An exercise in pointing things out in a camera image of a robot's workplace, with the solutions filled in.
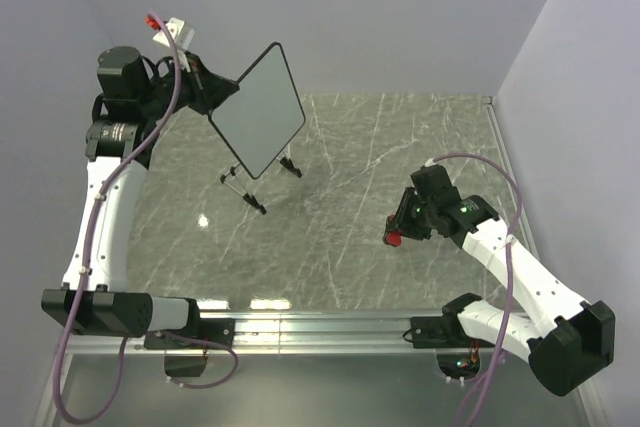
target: metal stand leg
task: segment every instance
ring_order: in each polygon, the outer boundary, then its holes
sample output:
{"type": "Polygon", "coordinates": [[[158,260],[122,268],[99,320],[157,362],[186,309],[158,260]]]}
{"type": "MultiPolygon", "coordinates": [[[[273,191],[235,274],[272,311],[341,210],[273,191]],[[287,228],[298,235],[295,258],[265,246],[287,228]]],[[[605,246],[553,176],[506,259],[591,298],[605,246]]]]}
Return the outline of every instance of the metal stand leg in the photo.
{"type": "Polygon", "coordinates": [[[298,178],[302,177],[302,172],[300,171],[300,169],[297,168],[293,164],[293,160],[291,160],[291,158],[287,157],[286,155],[283,155],[282,157],[280,157],[280,165],[282,165],[285,169],[287,169],[296,177],[298,178]]]}
{"type": "Polygon", "coordinates": [[[242,181],[238,178],[238,173],[239,173],[239,171],[241,169],[242,169],[242,167],[240,166],[240,164],[236,164],[236,165],[232,166],[229,169],[229,172],[227,172],[226,174],[223,174],[223,175],[220,176],[220,182],[222,184],[226,185],[227,187],[229,187],[231,190],[233,190],[240,197],[242,197],[242,200],[244,200],[251,207],[256,209],[262,215],[265,215],[267,213],[267,209],[264,207],[264,205],[262,205],[260,202],[258,202],[258,199],[256,199],[255,195],[252,195],[252,194],[249,193],[249,191],[244,186],[242,181]],[[233,177],[238,182],[238,184],[240,184],[240,186],[244,189],[244,192],[239,191],[233,185],[227,183],[227,178],[229,176],[233,177]]]}

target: black clamp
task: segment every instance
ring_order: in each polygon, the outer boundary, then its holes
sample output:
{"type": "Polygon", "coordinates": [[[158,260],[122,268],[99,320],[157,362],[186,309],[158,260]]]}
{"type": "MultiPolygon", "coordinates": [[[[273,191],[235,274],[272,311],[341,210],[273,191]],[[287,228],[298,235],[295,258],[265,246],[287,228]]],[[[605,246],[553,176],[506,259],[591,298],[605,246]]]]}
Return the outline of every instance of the black clamp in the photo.
{"type": "MultiPolygon", "coordinates": [[[[440,317],[411,317],[411,328],[402,334],[402,338],[414,349],[467,348],[472,339],[464,333],[458,314],[478,300],[482,300],[479,295],[463,294],[445,305],[440,317]]],[[[479,346],[493,347],[493,344],[481,340],[479,346]]]]}
{"type": "Polygon", "coordinates": [[[249,194],[248,192],[246,194],[244,194],[242,196],[242,199],[249,204],[251,207],[253,207],[254,209],[256,209],[258,212],[260,212],[262,215],[265,215],[267,213],[267,209],[265,208],[264,205],[262,205],[260,202],[258,202],[258,199],[256,199],[255,195],[249,194]]]}
{"type": "Polygon", "coordinates": [[[302,171],[293,164],[293,160],[291,160],[289,157],[282,157],[280,159],[280,165],[282,165],[285,169],[287,169],[287,171],[291,172],[296,177],[302,177],[302,171]]]}
{"type": "MultiPolygon", "coordinates": [[[[231,347],[235,336],[236,321],[234,319],[201,318],[200,309],[195,299],[189,302],[189,320],[185,328],[173,331],[182,337],[206,340],[231,347]]],[[[200,377],[204,372],[209,357],[207,349],[184,343],[160,332],[149,332],[144,339],[147,350],[202,350],[202,355],[167,354],[164,357],[164,372],[169,377],[200,377]]]]}

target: cable clip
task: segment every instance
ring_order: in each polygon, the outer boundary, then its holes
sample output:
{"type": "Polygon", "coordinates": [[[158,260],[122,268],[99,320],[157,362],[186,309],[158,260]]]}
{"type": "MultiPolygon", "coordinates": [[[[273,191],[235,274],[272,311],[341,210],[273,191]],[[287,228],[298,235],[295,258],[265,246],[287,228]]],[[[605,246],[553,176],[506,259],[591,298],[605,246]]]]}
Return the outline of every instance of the cable clip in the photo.
{"type": "Polygon", "coordinates": [[[504,239],[504,244],[502,244],[502,248],[505,248],[507,246],[507,244],[513,245],[516,240],[518,240],[518,239],[516,239],[515,235],[513,235],[513,234],[507,235],[507,237],[504,239]]]}

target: red object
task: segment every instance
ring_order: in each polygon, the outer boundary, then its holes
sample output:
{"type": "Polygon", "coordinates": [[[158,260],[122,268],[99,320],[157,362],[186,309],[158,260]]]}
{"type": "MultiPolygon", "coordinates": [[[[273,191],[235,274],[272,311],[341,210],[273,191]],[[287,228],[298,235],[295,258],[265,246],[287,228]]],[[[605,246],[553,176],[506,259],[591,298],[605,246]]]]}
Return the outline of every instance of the red object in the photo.
{"type": "Polygon", "coordinates": [[[399,247],[402,245],[402,236],[400,232],[389,232],[387,234],[387,244],[392,245],[394,247],[399,247]]]}
{"type": "Polygon", "coordinates": [[[160,30],[160,24],[158,24],[158,22],[156,22],[156,20],[150,15],[147,15],[145,22],[147,22],[147,25],[151,27],[153,30],[156,30],[156,31],[160,30]]]}

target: small white object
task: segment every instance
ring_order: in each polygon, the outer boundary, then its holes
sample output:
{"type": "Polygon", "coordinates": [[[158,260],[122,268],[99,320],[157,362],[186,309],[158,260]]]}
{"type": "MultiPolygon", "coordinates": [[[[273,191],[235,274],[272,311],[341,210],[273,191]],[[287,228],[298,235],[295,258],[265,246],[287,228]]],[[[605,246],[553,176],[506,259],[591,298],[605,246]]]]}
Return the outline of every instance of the small white object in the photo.
{"type": "Polygon", "coordinates": [[[288,310],[291,302],[287,299],[252,299],[251,310],[288,310]]]}
{"type": "Polygon", "coordinates": [[[502,248],[504,249],[507,246],[507,244],[513,245],[514,242],[516,242],[517,240],[518,239],[516,239],[515,235],[513,234],[507,235],[507,238],[504,239],[504,244],[502,244],[502,248]]]}
{"type": "MultiPolygon", "coordinates": [[[[196,31],[184,20],[176,19],[175,17],[171,17],[166,24],[167,29],[169,29],[169,33],[173,37],[173,42],[178,48],[180,64],[184,69],[189,71],[189,62],[187,61],[187,57],[184,54],[184,51],[189,48],[189,45],[191,44],[196,31]]],[[[164,32],[162,30],[156,32],[156,34],[153,36],[153,41],[162,45],[164,48],[171,50],[169,41],[167,40],[167,37],[164,35],[164,32]]]]}
{"type": "Polygon", "coordinates": [[[200,227],[201,229],[206,229],[207,227],[209,227],[209,219],[206,215],[200,214],[198,216],[198,227],[200,227]]]}
{"type": "Polygon", "coordinates": [[[200,310],[231,310],[228,300],[198,299],[200,310]]]}
{"type": "Polygon", "coordinates": [[[151,297],[153,302],[149,331],[157,330],[156,335],[162,336],[161,330],[178,330],[187,325],[189,317],[189,303],[184,299],[151,297]]]}

